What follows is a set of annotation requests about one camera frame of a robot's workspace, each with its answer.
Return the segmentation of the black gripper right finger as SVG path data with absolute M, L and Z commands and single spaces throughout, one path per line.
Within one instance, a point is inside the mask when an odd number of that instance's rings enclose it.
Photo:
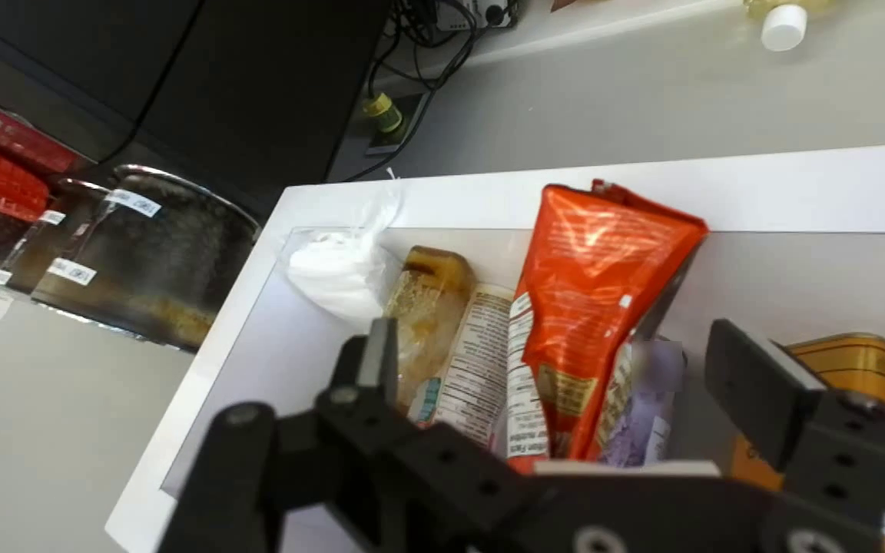
M 885 398 L 826 384 L 779 343 L 714 321 L 703 381 L 784 481 L 779 494 L 840 530 L 885 523 Z

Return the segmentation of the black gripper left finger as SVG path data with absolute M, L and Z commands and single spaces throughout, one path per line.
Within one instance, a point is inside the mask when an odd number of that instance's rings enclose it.
M 323 507 L 363 553 L 483 553 L 484 537 L 396 467 L 414 426 L 392 410 L 396 325 L 341 343 L 328 388 L 299 414 L 220 410 L 195 449 L 159 553 L 283 553 L 289 520 Z

